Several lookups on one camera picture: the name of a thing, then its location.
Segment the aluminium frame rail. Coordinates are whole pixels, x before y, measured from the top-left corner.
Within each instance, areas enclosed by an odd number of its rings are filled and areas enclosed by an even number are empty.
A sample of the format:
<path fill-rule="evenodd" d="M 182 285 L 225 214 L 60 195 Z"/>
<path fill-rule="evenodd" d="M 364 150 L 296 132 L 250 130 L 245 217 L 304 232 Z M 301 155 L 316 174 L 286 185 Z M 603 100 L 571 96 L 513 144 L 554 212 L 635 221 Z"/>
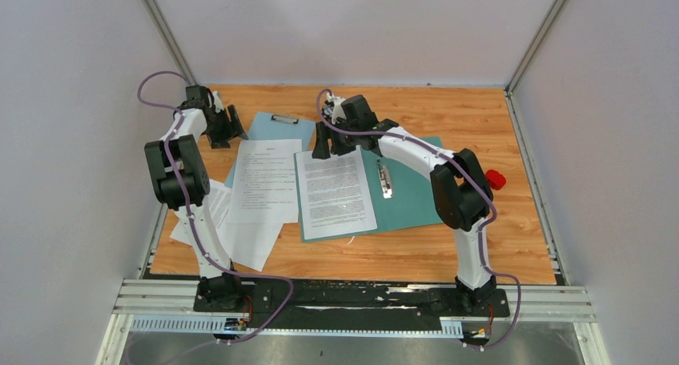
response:
<path fill-rule="evenodd" d="M 241 307 L 225 311 L 200 305 L 189 280 L 123 282 L 116 315 L 129 315 L 138 332 L 191 332 L 243 337 L 326 335 L 339 337 L 471 338 L 499 336 L 520 323 L 592 323 L 595 313 L 582 287 L 502 285 L 478 311 L 452 304 L 445 284 L 297 280 L 245 282 Z"/>

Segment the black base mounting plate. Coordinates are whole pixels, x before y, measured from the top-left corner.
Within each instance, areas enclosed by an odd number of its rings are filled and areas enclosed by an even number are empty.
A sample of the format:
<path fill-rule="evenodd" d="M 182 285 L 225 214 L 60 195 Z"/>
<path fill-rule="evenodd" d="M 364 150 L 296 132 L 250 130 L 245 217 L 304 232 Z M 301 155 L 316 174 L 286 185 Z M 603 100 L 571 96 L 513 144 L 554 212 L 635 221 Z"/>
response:
<path fill-rule="evenodd" d="M 240 313 L 252 319 L 252 328 L 319 331 L 437 331 L 443 317 L 510 315 L 501 289 L 472 305 L 456 287 L 443 285 L 254 279 L 242 286 L 246 299 L 239 310 L 198 312 Z"/>

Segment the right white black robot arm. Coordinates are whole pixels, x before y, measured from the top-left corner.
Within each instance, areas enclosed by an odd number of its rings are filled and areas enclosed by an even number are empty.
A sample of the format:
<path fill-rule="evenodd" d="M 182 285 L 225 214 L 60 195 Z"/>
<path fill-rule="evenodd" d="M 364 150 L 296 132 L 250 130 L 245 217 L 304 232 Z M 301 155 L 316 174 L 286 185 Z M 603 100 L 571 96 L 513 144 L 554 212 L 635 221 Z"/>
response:
<path fill-rule="evenodd" d="M 455 302 L 464 313 L 479 314 L 496 290 L 496 274 L 488 265 L 485 246 L 485 227 L 495 219 L 496 209 L 476 155 L 469 149 L 443 149 L 391 119 L 379 120 L 361 94 L 342 98 L 324 88 L 315 108 L 320 121 L 315 125 L 313 158 L 328 159 L 361 147 L 399 162 L 430 182 L 436 213 L 455 238 Z"/>

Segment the printed text paper sheet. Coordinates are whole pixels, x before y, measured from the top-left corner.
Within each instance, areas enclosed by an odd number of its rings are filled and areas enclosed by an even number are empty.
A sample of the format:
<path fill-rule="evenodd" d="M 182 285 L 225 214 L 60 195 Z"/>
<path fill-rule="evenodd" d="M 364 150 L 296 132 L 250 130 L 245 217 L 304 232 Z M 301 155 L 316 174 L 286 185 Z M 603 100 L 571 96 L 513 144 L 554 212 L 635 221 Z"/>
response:
<path fill-rule="evenodd" d="M 313 158 L 295 154 L 302 241 L 356 236 L 377 229 L 364 161 L 360 150 Z"/>

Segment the small red object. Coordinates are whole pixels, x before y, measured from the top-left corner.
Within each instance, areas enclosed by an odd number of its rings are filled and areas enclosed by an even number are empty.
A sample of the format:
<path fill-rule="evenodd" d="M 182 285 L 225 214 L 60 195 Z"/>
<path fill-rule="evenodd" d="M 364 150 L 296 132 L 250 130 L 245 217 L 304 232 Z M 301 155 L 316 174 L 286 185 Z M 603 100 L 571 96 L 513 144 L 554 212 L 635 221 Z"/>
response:
<path fill-rule="evenodd" d="M 507 179 L 497 170 L 487 170 L 485 178 L 488 185 L 494 190 L 499 191 L 507 184 Z"/>

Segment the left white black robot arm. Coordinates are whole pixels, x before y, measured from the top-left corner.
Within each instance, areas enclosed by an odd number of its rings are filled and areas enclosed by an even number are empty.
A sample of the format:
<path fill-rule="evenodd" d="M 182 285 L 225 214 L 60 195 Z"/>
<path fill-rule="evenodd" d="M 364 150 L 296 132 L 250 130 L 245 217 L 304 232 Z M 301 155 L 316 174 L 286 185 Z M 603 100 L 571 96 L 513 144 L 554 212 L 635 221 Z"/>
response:
<path fill-rule="evenodd" d="M 206 86 L 185 89 L 186 99 L 174 107 L 174 122 L 158 141 L 144 147 L 156 198 L 175 212 L 199 262 L 196 311 L 237 311 L 246 299 L 231 258 L 219 241 L 208 197 L 210 179 L 199 152 L 198 140 L 206 136 L 213 149 L 230 146 L 233 138 L 247 135 L 235 106 L 224 106 Z"/>

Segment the green file folder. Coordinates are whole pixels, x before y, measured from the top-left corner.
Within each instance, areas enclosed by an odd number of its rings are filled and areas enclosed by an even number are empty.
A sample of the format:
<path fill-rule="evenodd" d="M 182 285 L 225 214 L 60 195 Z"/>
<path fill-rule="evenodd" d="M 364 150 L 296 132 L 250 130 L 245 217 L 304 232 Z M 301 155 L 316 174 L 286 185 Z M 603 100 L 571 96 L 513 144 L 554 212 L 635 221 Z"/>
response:
<path fill-rule="evenodd" d="M 420 173 L 390 158 L 360 150 L 377 219 L 377 229 L 362 235 L 436 225 L 430 182 Z"/>

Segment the light blue clipboard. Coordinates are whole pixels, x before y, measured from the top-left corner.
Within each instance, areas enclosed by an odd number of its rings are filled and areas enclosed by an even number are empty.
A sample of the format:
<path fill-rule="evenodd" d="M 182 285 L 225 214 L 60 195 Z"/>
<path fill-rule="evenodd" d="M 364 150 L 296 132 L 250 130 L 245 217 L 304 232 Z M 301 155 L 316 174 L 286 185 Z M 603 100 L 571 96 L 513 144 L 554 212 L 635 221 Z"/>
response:
<path fill-rule="evenodd" d="M 299 139 L 306 150 L 314 135 L 315 122 L 285 114 L 258 112 L 246 135 L 250 141 Z"/>

